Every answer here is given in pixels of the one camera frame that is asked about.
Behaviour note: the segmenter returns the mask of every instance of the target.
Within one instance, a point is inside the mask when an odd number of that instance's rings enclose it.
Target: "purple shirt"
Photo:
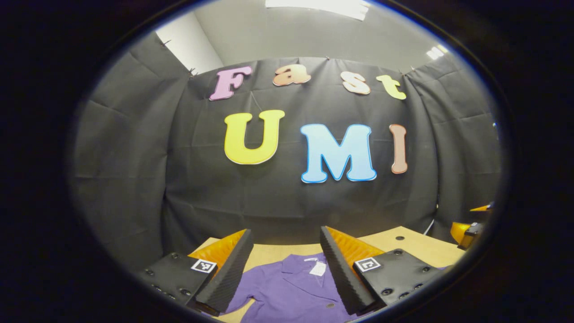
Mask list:
[[[312,275],[309,272],[316,261],[304,261],[309,258],[327,265],[322,253],[289,255],[282,262],[245,272],[226,313],[243,307],[253,297],[255,302],[242,323],[344,323],[356,319],[357,315],[345,311],[329,266],[323,276]]]

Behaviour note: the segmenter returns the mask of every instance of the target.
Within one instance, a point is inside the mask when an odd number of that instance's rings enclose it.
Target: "shirt tag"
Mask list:
[[[309,271],[309,273],[311,275],[323,276],[323,274],[325,274],[325,269],[327,269],[326,264],[324,264],[322,262],[317,262],[315,264],[315,267],[313,267],[313,269],[311,269],[311,271]]]

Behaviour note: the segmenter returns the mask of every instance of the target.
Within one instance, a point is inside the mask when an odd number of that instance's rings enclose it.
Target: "black curtain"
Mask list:
[[[428,113],[439,160],[439,208],[431,236],[455,242],[453,222],[493,201],[501,178],[496,103],[463,61],[445,55],[407,74]]]
[[[275,70],[288,64],[306,66],[311,80],[275,86]],[[244,66],[253,73],[231,98],[208,99],[218,71]],[[449,240],[452,221],[493,199],[500,172],[492,102],[460,66],[442,57],[405,76],[291,57],[189,78],[151,34],[111,67],[80,109],[73,174],[80,207],[110,253],[134,270],[243,228],[256,243],[309,244],[318,243],[320,225],[364,236],[399,225],[422,233],[435,220],[432,236]],[[364,76],[371,93],[347,91],[343,71]],[[407,98],[391,97],[380,75],[399,81]],[[223,149],[225,117],[251,113],[245,143],[256,148],[265,110],[285,112],[277,152],[259,165],[233,163]],[[303,183],[306,124],[324,124],[339,144],[350,125],[369,126],[377,178],[336,181],[323,162],[327,181]],[[404,174],[391,172],[391,124],[407,130]]]

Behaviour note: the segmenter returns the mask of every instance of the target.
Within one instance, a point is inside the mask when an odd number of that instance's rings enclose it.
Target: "letter m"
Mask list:
[[[371,165],[369,151],[371,128],[368,126],[350,125],[341,145],[325,125],[304,125],[301,127],[301,133],[307,137],[308,146],[307,172],[301,176],[303,182],[323,183],[327,180],[327,173],[321,166],[322,159],[325,160],[335,180],[343,177],[349,159],[351,160],[351,169],[347,173],[349,180],[373,180],[377,177],[377,172]]]

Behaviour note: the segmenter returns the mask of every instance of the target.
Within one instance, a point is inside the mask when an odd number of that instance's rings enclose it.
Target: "table surface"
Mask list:
[[[397,237],[404,237],[403,240],[397,240]],[[425,236],[421,233],[409,230],[402,226],[387,231],[360,237],[360,240],[371,244],[383,251],[389,251],[401,248],[411,255],[421,259],[434,267],[446,267],[454,264],[463,254],[464,251],[457,248],[456,244],[446,243],[444,241]],[[209,238],[202,243],[196,250],[206,247],[219,239]],[[243,272],[253,267],[280,262],[287,256],[293,255],[313,255],[323,252],[319,244],[299,244],[299,245],[270,245],[254,244],[253,250],[249,255]],[[217,319],[228,322],[238,323],[247,312],[248,308],[255,300],[249,302],[235,312],[224,314]]]

